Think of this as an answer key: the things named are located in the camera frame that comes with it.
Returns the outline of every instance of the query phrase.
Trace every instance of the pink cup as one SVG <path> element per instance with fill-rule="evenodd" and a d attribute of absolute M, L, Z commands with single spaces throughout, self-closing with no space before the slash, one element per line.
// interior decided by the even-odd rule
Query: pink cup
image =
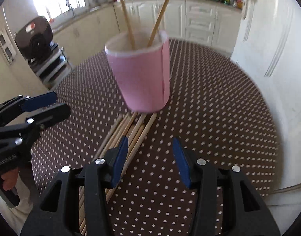
<path fill-rule="evenodd" d="M 155 112 L 169 99 L 169 38 L 161 30 L 147 47 L 150 29 L 133 34 L 136 50 L 131 50 L 128 33 L 123 33 L 106 43 L 106 54 L 127 106 L 132 111 Z"/>

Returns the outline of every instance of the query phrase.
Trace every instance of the brown polka dot surface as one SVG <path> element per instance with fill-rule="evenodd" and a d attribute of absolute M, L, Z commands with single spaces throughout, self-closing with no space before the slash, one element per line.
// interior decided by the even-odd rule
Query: brown polka dot surface
<path fill-rule="evenodd" d="M 274 122 L 261 93 L 228 58 L 210 48 L 170 41 L 170 99 L 118 185 L 108 206 L 116 235 L 185 235 L 196 192 L 180 181 L 172 137 L 217 167 L 241 167 L 265 196 L 274 179 Z M 45 131 L 33 147 L 40 191 L 64 165 L 90 162 L 127 107 L 101 52 L 79 65 L 56 92 L 71 117 Z M 218 190 L 217 226 L 222 218 Z"/>

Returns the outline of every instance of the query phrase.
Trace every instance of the white refrigerator door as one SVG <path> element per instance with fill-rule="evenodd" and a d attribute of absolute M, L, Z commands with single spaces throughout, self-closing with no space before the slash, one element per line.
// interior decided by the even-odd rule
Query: white refrigerator door
<path fill-rule="evenodd" d="M 232 61 L 251 76 L 264 76 L 272 63 L 283 28 L 280 6 L 280 0 L 245 0 Z"/>
<path fill-rule="evenodd" d="M 301 184 L 301 8 L 249 0 L 231 60 L 262 92 L 279 133 L 276 189 Z"/>

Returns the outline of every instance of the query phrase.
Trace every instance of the black appliance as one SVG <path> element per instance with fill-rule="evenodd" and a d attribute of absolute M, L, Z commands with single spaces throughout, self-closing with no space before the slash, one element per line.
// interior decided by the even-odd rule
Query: black appliance
<path fill-rule="evenodd" d="M 51 52 L 52 29 L 44 16 L 27 23 L 14 38 L 24 58 L 39 60 Z"/>

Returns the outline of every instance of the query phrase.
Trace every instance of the wooden stick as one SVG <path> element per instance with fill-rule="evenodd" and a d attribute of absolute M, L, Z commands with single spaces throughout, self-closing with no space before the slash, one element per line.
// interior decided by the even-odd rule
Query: wooden stick
<path fill-rule="evenodd" d="M 140 126 L 139 130 L 137 131 L 135 137 L 134 137 L 133 140 L 132 140 L 132 143 L 131 143 L 130 146 L 129 146 L 129 150 L 128 150 L 128 154 L 127 154 L 127 157 L 126 157 L 126 158 L 128 158 L 129 155 L 130 155 L 130 153 L 132 152 L 132 150 L 133 150 L 133 148 L 134 148 L 136 142 L 138 141 L 140 135 L 141 135 L 142 132 L 143 132 L 144 127 L 145 127 L 145 125 L 142 124 L 142 125 Z"/>
<path fill-rule="evenodd" d="M 84 195 L 82 195 L 81 198 L 79 199 L 79 209 L 81 208 L 83 203 L 84 203 Z"/>
<path fill-rule="evenodd" d="M 142 134 L 142 131 L 143 131 L 144 127 L 145 127 L 144 124 L 142 124 L 142 125 L 140 126 L 140 128 L 138 129 L 138 131 L 137 131 L 137 133 L 136 133 L 136 135 L 135 135 L 135 137 L 134 137 L 132 143 L 131 143 L 130 146 L 129 146 L 128 154 L 127 154 L 126 159 L 129 157 L 130 153 L 132 152 L 132 150 L 133 150 L 133 148 L 134 148 L 134 146 L 135 146 L 135 144 L 136 144 L 138 138 L 139 138 L 140 135 Z M 113 188 L 113 189 L 106 189 L 106 190 L 105 190 L 107 202 L 110 200 L 111 196 L 113 195 L 113 193 L 115 192 L 115 190 L 116 190 L 117 187 L 118 187 L 118 184 L 117 184 L 117 186 L 116 186 L 115 188 Z"/>
<path fill-rule="evenodd" d="M 125 7 L 124 0 L 120 0 L 120 1 L 121 1 L 123 14 L 124 14 L 124 19 L 125 19 L 125 22 L 126 22 L 127 27 L 128 27 L 129 40 L 130 40 L 130 43 L 131 43 L 131 46 L 132 46 L 132 50 L 135 50 L 134 36 L 133 36 L 133 33 L 132 33 L 131 23 L 130 23 L 130 20 L 129 20 L 127 9 Z"/>
<path fill-rule="evenodd" d="M 109 140 L 109 142 L 112 141 L 112 143 L 106 145 L 104 150 L 101 152 L 100 157 L 103 157 L 105 155 L 105 153 L 107 152 L 107 150 L 109 150 L 110 148 L 114 148 L 114 147 L 118 146 L 122 136 L 128 132 L 128 130 L 130 129 L 131 124 L 134 122 L 136 116 L 137 116 L 137 112 L 134 112 L 131 117 L 130 117 L 129 113 L 126 114 L 126 116 L 123 118 L 123 120 L 121 121 L 118 128 L 115 130 L 113 136 Z M 85 221 L 85 211 L 83 213 L 81 208 L 84 205 L 84 192 L 83 192 L 83 196 L 80 199 L 83 202 L 82 202 L 82 204 L 80 204 L 80 202 L 79 202 L 79 220 L 82 221 L 82 224 L 83 224 Z"/>
<path fill-rule="evenodd" d="M 86 225 L 85 225 L 82 232 L 81 232 L 81 234 L 85 235 L 86 233 L 87 233 L 87 228 L 86 228 Z"/>
<path fill-rule="evenodd" d="M 145 129 L 143 130 L 142 134 L 140 135 L 139 139 L 137 140 L 135 146 L 133 147 L 133 150 L 132 152 L 130 153 L 129 157 L 127 158 L 127 160 L 125 161 L 124 163 L 124 166 L 123 166 L 123 170 L 122 170 L 122 173 L 124 174 L 129 166 L 129 164 L 131 163 L 131 161 L 133 160 L 134 158 L 134 155 L 136 154 L 137 150 L 139 149 L 139 147 L 141 146 L 143 140 L 144 140 L 144 137 L 147 135 L 149 129 L 151 128 L 151 126 L 153 125 L 155 119 L 157 117 L 157 114 L 156 113 L 153 113 L 153 115 L 151 116 L 150 120 L 148 121 L 148 123 L 146 124 L 145 126 Z"/>
<path fill-rule="evenodd" d="M 127 118 L 130 116 L 129 113 L 127 113 L 125 115 L 125 117 L 123 118 L 123 120 L 121 121 L 120 125 L 117 127 L 117 129 L 115 130 L 115 132 L 113 133 L 112 137 L 109 139 L 107 145 L 105 146 L 105 148 L 103 149 L 103 151 L 100 153 L 99 157 L 103 157 L 105 155 L 105 153 L 107 152 L 107 150 L 109 150 L 110 148 L 113 148 L 112 143 L 115 141 L 117 135 L 119 134 L 120 129 L 122 128 L 123 124 L 126 122 Z"/>
<path fill-rule="evenodd" d="M 132 134 L 129 136 L 128 140 L 129 140 L 129 146 L 130 144 L 132 143 L 132 140 L 133 138 L 135 137 L 137 131 L 139 130 L 140 126 L 143 124 L 144 120 L 146 118 L 146 114 L 142 114 L 141 117 L 138 119 L 133 131 L 132 131 Z"/>
<path fill-rule="evenodd" d="M 108 134 L 106 135 L 104 141 L 102 141 L 98 151 L 96 152 L 95 156 L 93 157 L 92 162 L 98 158 L 99 154 L 105 147 L 106 143 L 108 142 L 108 140 L 110 139 L 110 137 L 112 136 L 113 132 L 116 130 L 116 128 L 118 127 L 118 125 L 122 119 L 123 119 L 123 115 L 119 115 L 118 118 L 116 119 L 116 122 L 112 125 L 111 129 L 109 130 Z M 84 186 L 80 187 L 80 190 L 79 190 L 79 202 L 83 196 L 84 196 Z"/>
<path fill-rule="evenodd" d="M 106 152 L 109 148 L 108 146 L 110 145 L 110 142 L 113 141 L 113 137 L 117 134 L 117 130 L 118 128 L 121 126 L 121 123 L 124 122 L 123 119 L 123 115 L 119 115 L 116 122 L 114 123 L 114 125 L 112 125 L 110 131 L 108 132 L 106 138 L 104 139 L 104 141 L 102 142 L 101 145 L 104 145 L 105 147 L 103 148 L 103 146 L 101 146 L 99 148 L 99 150 L 96 152 L 94 158 L 92 161 L 94 161 L 95 159 L 98 158 L 98 156 L 100 155 L 100 153 L 102 152 L 101 150 L 103 149 L 103 152 Z M 84 187 L 80 188 L 79 191 L 79 223 L 83 223 L 85 219 L 85 207 L 84 207 Z"/>
<path fill-rule="evenodd" d="M 160 25 L 160 22 L 162 21 L 162 17 L 164 16 L 164 13 L 165 13 L 165 10 L 167 8 L 167 5 L 169 3 L 169 0 L 165 0 L 163 6 L 162 6 L 162 9 L 160 10 L 160 13 L 158 15 L 158 18 L 157 18 L 157 21 L 155 23 L 155 26 L 153 28 L 153 31 L 150 35 L 150 39 L 148 40 L 148 44 L 147 44 L 147 47 L 151 47 L 153 45 L 153 41 L 155 39 L 155 35 L 158 31 L 158 28 L 159 28 L 159 25 Z"/>
<path fill-rule="evenodd" d="M 81 232 L 84 229 L 85 226 L 86 226 L 86 221 L 84 219 L 83 222 L 81 223 L 80 227 L 79 227 L 79 231 Z"/>
<path fill-rule="evenodd" d="M 79 224 L 82 224 L 85 220 L 85 203 L 82 203 L 81 208 L 79 209 Z"/>
<path fill-rule="evenodd" d="M 126 134 L 126 137 L 127 137 L 127 138 L 129 138 L 129 136 L 131 135 L 131 133 L 132 133 L 134 127 L 135 127 L 135 124 L 132 124 L 132 126 L 130 127 L 129 131 L 128 131 L 127 134 Z"/>
<path fill-rule="evenodd" d="M 118 139 L 114 143 L 113 147 L 118 146 L 118 144 L 120 143 L 121 137 L 124 136 L 128 132 L 128 130 L 131 127 L 132 123 L 134 122 L 134 119 L 135 119 L 136 116 L 137 116 L 137 112 L 133 113 L 131 118 L 128 117 L 127 121 L 124 123 L 121 131 L 119 132 Z"/>
<path fill-rule="evenodd" d="M 108 142 L 108 140 L 110 139 L 110 137 L 112 136 L 113 132 L 116 130 L 116 128 L 118 127 L 119 123 L 121 122 L 123 118 L 123 115 L 119 115 L 118 118 L 116 119 L 116 122 L 112 125 L 111 129 L 109 130 L 108 134 L 106 135 L 104 141 L 102 141 L 98 151 L 96 152 L 95 156 L 93 157 L 92 161 L 95 161 L 99 154 L 101 153 L 101 151 L 104 149 L 106 143 Z"/>
<path fill-rule="evenodd" d="M 141 146 L 145 136 L 147 135 L 149 129 L 151 128 L 151 126 L 153 125 L 155 119 L 157 117 L 156 113 L 153 113 L 153 115 L 151 116 L 150 120 L 148 121 L 147 125 L 145 126 L 145 129 L 143 130 L 142 134 L 140 135 L 139 139 L 137 140 L 136 144 L 133 147 L 132 152 L 130 153 L 129 157 L 126 159 L 124 166 L 123 166 L 123 170 L 122 170 L 122 174 L 121 177 L 124 175 L 124 173 L 127 171 L 130 163 L 132 162 L 135 154 L 137 153 L 137 150 L 139 149 L 139 147 Z M 107 202 L 111 199 L 113 193 L 115 192 L 117 187 L 115 187 L 114 189 L 111 189 L 106 196 Z"/>

